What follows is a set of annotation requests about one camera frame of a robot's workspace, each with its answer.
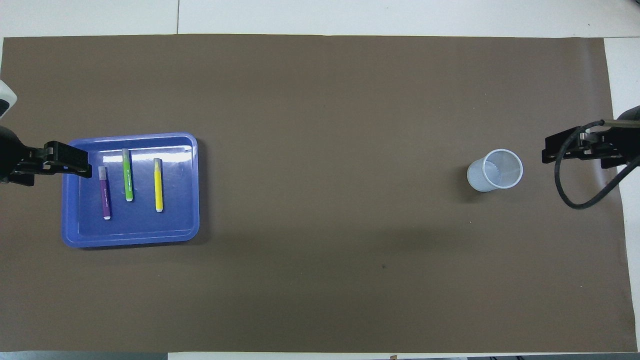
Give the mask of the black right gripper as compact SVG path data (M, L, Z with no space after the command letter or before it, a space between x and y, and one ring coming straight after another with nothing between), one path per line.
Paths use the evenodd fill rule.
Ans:
M629 163L629 157L638 157L640 150L639 120L640 107L637 105L622 112L617 119L601 120L598 126L604 127L605 130L585 131L582 141L586 143L592 155L599 157L601 169L626 166ZM580 127L573 127L547 136L544 139L545 147L542 150L542 164L556 162L567 141L569 142L564 151L563 159L583 159L585 148L579 134L574 135L579 129Z

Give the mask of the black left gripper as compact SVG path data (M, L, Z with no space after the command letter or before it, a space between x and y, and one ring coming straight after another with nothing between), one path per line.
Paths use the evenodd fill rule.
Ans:
M42 170L42 159L37 156L38 148L26 146L10 129L0 126L0 175L7 176L9 183L32 187L35 174ZM23 171L14 171L23 165ZM90 179L93 168L86 150L59 141L45 144L44 171L46 174L74 174Z

